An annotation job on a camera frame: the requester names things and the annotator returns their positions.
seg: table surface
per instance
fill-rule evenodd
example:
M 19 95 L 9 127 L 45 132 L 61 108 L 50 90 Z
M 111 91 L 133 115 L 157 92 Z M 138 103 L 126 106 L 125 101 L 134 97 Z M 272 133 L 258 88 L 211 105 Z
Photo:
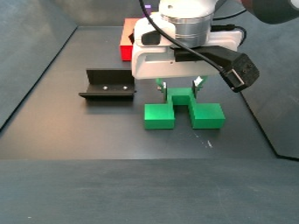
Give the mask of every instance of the table surface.
M 145 129 L 145 104 L 162 103 L 154 80 L 135 81 L 134 101 L 86 101 L 87 68 L 126 68 L 122 27 L 81 27 L 11 122 L 0 133 L 2 159 L 274 158 L 239 94 L 210 77 L 198 102 L 219 102 L 223 129 L 193 129 L 186 107 L 175 107 L 175 129 Z M 190 87 L 193 78 L 167 80 Z
M 297 224 L 298 173 L 280 159 L 2 161 L 0 221 Z

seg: green block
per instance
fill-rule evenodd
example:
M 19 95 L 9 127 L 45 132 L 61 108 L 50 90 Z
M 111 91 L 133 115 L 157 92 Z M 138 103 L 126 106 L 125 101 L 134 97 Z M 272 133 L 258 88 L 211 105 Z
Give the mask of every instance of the green block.
M 174 107 L 169 104 L 145 105 L 145 128 L 170 130 L 174 128 Z
M 198 103 L 190 108 L 191 125 L 194 129 L 221 129 L 226 122 L 218 103 Z
M 198 103 L 193 89 L 169 88 L 166 104 L 145 105 L 145 128 L 149 130 L 174 128 L 174 105 L 187 105 L 194 129 L 221 129 L 226 117 L 218 103 Z

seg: black cable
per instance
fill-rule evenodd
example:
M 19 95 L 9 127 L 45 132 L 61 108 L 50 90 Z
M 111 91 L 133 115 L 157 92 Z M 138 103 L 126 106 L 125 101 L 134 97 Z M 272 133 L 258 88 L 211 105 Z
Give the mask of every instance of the black cable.
M 239 43 L 239 45 L 242 46 L 249 37 L 249 32 L 247 32 L 246 28 L 242 26 L 235 26 L 235 28 L 243 31 L 243 39 L 241 40 L 241 43 Z
M 226 17 L 215 17 L 213 19 L 213 21 L 219 21 L 219 20 L 225 20 L 225 19 L 229 19 L 229 18 L 234 18 L 234 17 L 239 16 L 241 14 L 243 14 L 246 11 L 247 10 L 243 10 L 243 11 L 238 12 L 237 14 L 233 14 L 233 15 L 226 16 Z
M 194 54 L 198 58 L 203 59 L 207 63 L 210 63 L 218 70 L 219 70 L 219 74 L 222 76 L 226 76 L 227 73 L 225 71 L 225 69 L 211 60 L 209 59 L 206 56 L 203 56 L 201 53 L 195 52 L 190 47 L 187 47 L 181 41 L 178 41 L 177 39 L 174 39 L 162 29 L 161 27 L 155 24 L 155 21 L 151 19 L 147 11 L 146 11 L 146 4 L 143 0 L 139 0 L 141 3 L 141 7 L 143 9 L 143 13 L 146 15 L 146 18 L 150 22 L 150 24 L 154 26 L 154 28 L 159 31 L 159 33 L 175 44 L 178 45 L 183 50 L 186 50 L 187 52 L 190 52 L 191 54 Z
M 211 26 L 210 31 L 211 32 L 223 32 L 223 31 L 230 32 L 230 31 L 234 31 L 237 29 L 242 30 L 242 32 L 243 32 L 243 38 L 242 38 L 241 43 L 239 43 L 239 45 L 242 46 L 246 39 L 247 39 L 247 36 L 249 36 L 249 32 L 247 32 L 245 27 L 237 26 L 234 24 L 215 24 L 215 25 Z

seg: red box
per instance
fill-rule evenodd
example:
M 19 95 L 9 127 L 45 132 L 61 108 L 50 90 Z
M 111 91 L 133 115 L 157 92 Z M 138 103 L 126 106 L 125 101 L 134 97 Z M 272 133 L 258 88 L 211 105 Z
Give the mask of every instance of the red box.
M 122 60 L 133 59 L 134 44 L 129 36 L 134 33 L 137 21 L 139 19 L 141 18 L 126 18 L 125 29 L 123 29 L 123 34 L 122 34 L 122 39 L 119 44 Z

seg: black metal bracket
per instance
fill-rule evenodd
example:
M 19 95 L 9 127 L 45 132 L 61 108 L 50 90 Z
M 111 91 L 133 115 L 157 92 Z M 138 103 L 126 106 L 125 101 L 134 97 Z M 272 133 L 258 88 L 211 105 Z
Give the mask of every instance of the black metal bracket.
M 87 69 L 89 90 L 79 96 L 89 100 L 134 99 L 135 77 L 130 69 Z

